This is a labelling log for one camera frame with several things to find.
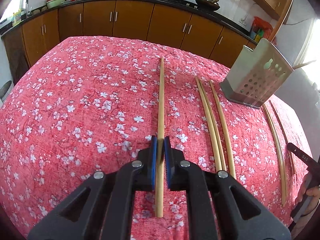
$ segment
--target table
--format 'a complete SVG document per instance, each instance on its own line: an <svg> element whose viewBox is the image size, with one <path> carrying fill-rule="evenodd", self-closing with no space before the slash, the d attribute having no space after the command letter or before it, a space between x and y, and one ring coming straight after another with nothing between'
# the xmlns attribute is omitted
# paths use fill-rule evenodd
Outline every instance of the table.
<svg viewBox="0 0 320 240"><path fill-rule="evenodd" d="M226 100L219 82L228 68L145 41L70 37L26 73L0 110L0 203L23 235L95 171L117 171L149 146L157 131L161 56L165 135L172 147L203 170L215 172L195 76L204 82L223 140L207 82L211 79L227 120L237 180L290 224L306 166L294 156L292 175L284 136L267 102L286 163L289 194L282 208L278 160L266 117L262 110ZM275 96L271 101L288 140L311 155L294 110ZM154 217L154 200L153 193L136 194L131 239L187 239L185 194L165 189L163 218Z"/></svg>

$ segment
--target black countertop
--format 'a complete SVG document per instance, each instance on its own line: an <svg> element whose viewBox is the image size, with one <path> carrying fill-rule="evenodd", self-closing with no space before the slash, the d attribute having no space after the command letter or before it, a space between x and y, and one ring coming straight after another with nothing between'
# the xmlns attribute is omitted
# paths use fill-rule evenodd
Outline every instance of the black countertop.
<svg viewBox="0 0 320 240"><path fill-rule="evenodd" d="M14 27L12 27L12 23L7 24L6 26L4 26L4 27L2 27L0 29L0 35L3 36L5 34L7 34L8 32L14 30L18 26L21 26L22 24L24 24L24 23L26 23L26 22L28 22L28 21L40 16L40 15L46 13L46 12L55 10L57 8L65 7L65 6L68 6L68 5L77 4L77 3L83 3L83 2L90 2L90 1L101 1L101 0L77 0L77 1L64 2L64 3L62 3L61 5L59 5L57 7L44 10L44 11L39 12L39 13L37 13L35 15L32 15L32 16L30 16L28 18L25 18ZM233 30L234 32L240 34L241 36L245 37L246 39L248 39L249 41L253 42L254 44L257 44L254 40L252 40L249 37L249 32L246 29L244 29L243 27L241 27L237 23L231 21L230 19L222 16L221 14L218 14L215 11L210 11L210 10L198 8L198 5L196 3L188 2L188 1L185 1L185 0L183 0L183 1L175 1L175 0L134 0L134 1L145 1L145 2L151 2L151 3L167 5L167 6L170 6L170 7L174 7L174 8L177 8L177 9L184 10L184 11L188 11L190 13L197 14L197 15L202 16L202 17L204 17L204 18L206 18L208 20L211 20L211 21L216 22L216 23L218 23L220 25L223 25L223 26Z"/></svg>

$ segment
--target human hand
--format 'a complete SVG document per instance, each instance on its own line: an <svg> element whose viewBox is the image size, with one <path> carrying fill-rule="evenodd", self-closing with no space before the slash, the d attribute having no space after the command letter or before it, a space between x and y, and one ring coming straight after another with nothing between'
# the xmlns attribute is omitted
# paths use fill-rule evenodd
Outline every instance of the human hand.
<svg viewBox="0 0 320 240"><path fill-rule="evenodd" d="M313 198L311 199L306 211L304 212L304 215L307 215L309 213L311 213L316 206L318 205L319 202L319 198L320 198L320 187L313 187L307 190L307 186L306 186L306 180L307 178L310 176L311 174L308 173L304 176L303 178L303 183L301 184L301 187L299 189L298 192L298 196L295 199L294 203L298 204L299 202L302 201L303 195L306 193L308 196L313 196Z"/></svg>

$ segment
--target wall outlet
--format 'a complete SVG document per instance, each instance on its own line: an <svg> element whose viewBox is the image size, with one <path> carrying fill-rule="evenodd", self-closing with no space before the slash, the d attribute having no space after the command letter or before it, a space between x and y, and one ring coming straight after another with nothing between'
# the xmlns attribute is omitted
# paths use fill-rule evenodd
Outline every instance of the wall outlet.
<svg viewBox="0 0 320 240"><path fill-rule="evenodd" d="M239 22L244 25L244 26L247 26L247 22L245 21L245 19L240 19Z"/></svg>

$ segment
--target plastic bag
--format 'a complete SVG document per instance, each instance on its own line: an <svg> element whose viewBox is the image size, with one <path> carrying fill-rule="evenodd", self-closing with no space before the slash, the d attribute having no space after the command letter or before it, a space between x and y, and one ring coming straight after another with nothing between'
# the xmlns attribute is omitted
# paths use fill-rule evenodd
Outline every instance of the plastic bag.
<svg viewBox="0 0 320 240"><path fill-rule="evenodd" d="M261 38L269 38L272 31L273 27L270 23L255 16L250 30L250 38L259 42Z"/></svg>

